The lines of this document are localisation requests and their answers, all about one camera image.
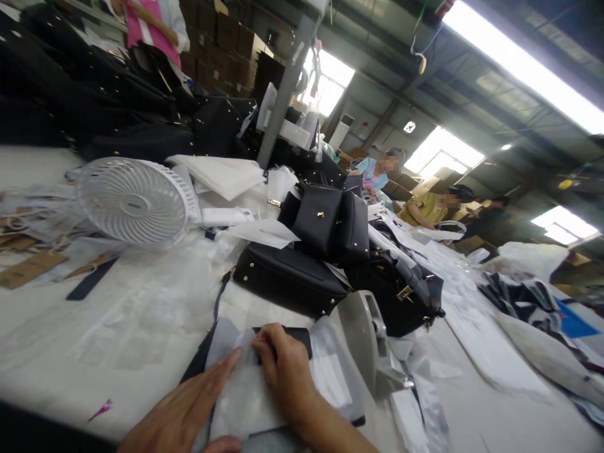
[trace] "blue shirt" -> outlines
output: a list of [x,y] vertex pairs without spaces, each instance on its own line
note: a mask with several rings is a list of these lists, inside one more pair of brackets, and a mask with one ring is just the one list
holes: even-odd
[[371,169],[371,171],[369,172],[370,174],[373,174],[374,170],[375,170],[375,165],[377,165],[378,162],[375,159],[372,159],[371,157],[367,157],[365,160],[363,160],[359,165],[356,166],[355,170],[358,170],[359,173],[361,173],[363,176],[366,176],[367,179],[370,179],[373,182],[373,189],[378,191],[378,190],[382,190],[384,188],[385,185],[387,185],[388,183],[388,175],[385,173],[376,175],[376,176],[369,176],[369,175],[365,175],[365,172],[369,169]]

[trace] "pink vest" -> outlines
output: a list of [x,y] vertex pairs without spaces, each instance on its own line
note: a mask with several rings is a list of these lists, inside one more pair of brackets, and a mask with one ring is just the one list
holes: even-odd
[[[139,3],[145,8],[147,8],[149,12],[153,14],[157,19],[163,21],[158,1],[139,0]],[[137,45],[139,41],[142,41],[146,44],[151,44],[147,42],[148,40],[145,40],[144,38],[143,30],[141,27],[142,20],[138,18],[137,14],[134,12],[134,9],[130,5],[127,5],[127,14],[128,48]],[[157,27],[146,23],[143,26],[145,25],[147,26],[149,34],[151,35],[153,46],[157,47],[159,50],[164,52],[169,59],[176,63],[178,69],[181,69],[181,58],[178,55],[176,47],[173,46],[167,36],[163,34]]]

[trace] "metal pole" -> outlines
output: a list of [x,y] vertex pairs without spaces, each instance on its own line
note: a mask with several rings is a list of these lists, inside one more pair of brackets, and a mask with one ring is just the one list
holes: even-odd
[[320,13],[318,19],[315,20],[305,13],[300,19],[300,24],[296,31],[296,39],[294,40],[292,47],[292,55],[289,58],[288,66],[281,79],[277,99],[275,100],[275,105],[271,111],[271,118],[269,119],[269,124],[264,132],[262,145],[260,146],[260,152],[258,154],[258,164],[260,165],[260,168],[266,169],[269,165],[272,150],[288,110],[291,94],[298,84],[306,54],[310,49],[311,42],[316,36],[316,30],[319,27],[324,14],[325,12]]

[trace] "brown paper tag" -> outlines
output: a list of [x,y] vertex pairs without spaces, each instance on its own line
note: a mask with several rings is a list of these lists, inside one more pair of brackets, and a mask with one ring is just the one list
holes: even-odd
[[57,264],[62,263],[67,259],[66,256],[60,253],[50,254],[49,250],[44,250],[33,257],[27,258],[16,266],[9,267],[3,272],[0,272],[0,286],[7,289],[15,289],[34,278],[49,271]]
[[11,235],[6,235],[6,236],[0,236],[0,245],[4,244],[5,242],[9,242],[12,239],[15,239],[17,236],[20,236],[21,233],[13,233]]
[[74,270],[71,274],[69,274],[67,277],[65,277],[65,280],[67,280],[68,278],[83,274],[84,272],[91,271],[94,268],[94,266],[100,266],[101,264],[105,264],[107,261],[109,261],[109,257],[107,255],[103,254],[103,255],[99,256],[96,260],[92,261],[91,263],[88,263],[85,266],[82,266],[79,269]]
[[8,242],[6,245],[13,250],[25,250],[37,243],[37,241],[37,239],[30,238],[29,236],[20,235],[19,237],[16,237],[12,241]]

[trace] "woman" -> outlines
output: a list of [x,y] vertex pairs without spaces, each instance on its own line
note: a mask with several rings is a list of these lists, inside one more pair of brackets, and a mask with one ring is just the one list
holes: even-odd
[[351,174],[363,175],[363,188],[368,190],[371,196],[377,197],[376,191],[382,190],[388,183],[387,173],[395,170],[400,172],[404,159],[405,151],[390,148],[380,160],[367,157]]
[[462,203],[470,203],[473,199],[472,189],[463,184],[456,184],[444,194],[428,192],[413,197],[396,216],[414,227],[436,230],[435,225],[445,219],[449,208],[458,208]]
[[105,0],[111,13],[128,26],[127,47],[139,41],[157,47],[181,69],[179,53],[191,43],[178,0]]

